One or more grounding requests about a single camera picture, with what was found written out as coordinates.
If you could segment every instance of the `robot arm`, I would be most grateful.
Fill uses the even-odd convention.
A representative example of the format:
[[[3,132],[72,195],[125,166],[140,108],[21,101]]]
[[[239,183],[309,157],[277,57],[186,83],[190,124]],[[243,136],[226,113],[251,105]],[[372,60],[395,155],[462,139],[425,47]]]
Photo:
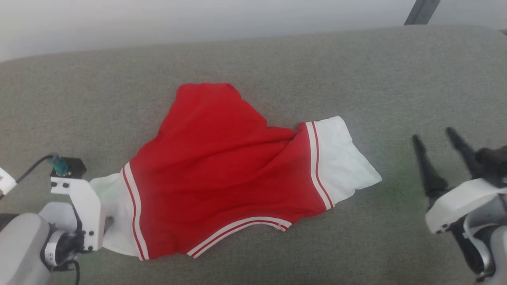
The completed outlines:
[[[80,159],[52,154],[17,181],[0,169],[3,195],[46,159],[53,165],[51,192],[69,195],[72,204],[51,202],[39,214],[0,215],[0,285],[49,284],[52,272],[69,270],[70,265],[76,268],[78,284],[77,255],[102,247],[106,220],[111,220],[106,219],[95,191],[82,179],[86,167]]]
[[[413,143],[429,198],[426,224],[432,233],[451,232],[477,283],[507,282],[507,147],[475,152],[452,128],[447,135],[462,155],[472,180],[449,188],[426,156],[418,136]]]

